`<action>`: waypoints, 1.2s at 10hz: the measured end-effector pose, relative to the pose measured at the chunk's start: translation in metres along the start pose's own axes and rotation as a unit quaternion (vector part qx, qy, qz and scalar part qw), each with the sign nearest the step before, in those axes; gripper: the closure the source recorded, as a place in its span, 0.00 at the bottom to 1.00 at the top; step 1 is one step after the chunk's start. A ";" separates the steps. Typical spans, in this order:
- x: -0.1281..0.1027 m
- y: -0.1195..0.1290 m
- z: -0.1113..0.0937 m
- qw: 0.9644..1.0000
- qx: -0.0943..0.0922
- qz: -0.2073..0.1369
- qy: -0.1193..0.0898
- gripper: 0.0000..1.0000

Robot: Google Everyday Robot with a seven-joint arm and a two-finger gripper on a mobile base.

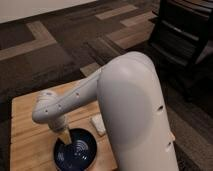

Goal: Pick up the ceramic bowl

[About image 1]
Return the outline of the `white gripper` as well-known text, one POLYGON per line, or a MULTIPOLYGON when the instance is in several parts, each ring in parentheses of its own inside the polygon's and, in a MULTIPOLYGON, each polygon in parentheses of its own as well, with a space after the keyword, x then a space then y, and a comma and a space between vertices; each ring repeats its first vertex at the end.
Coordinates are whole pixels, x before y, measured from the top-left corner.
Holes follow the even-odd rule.
POLYGON ((54 133, 59 133, 59 138, 65 145, 72 143, 70 132, 69 129, 67 128, 68 127, 67 119, 65 116, 50 119, 48 121, 48 127, 54 133))

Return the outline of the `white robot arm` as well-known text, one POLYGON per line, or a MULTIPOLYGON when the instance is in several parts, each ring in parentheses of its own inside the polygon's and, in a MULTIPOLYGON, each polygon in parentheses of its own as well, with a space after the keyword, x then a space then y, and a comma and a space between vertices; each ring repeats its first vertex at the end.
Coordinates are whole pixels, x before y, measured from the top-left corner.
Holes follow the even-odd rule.
POLYGON ((65 114, 93 101, 120 171, 179 171, 160 81, 147 55, 120 55, 62 95, 41 92, 32 120, 58 128, 65 114))

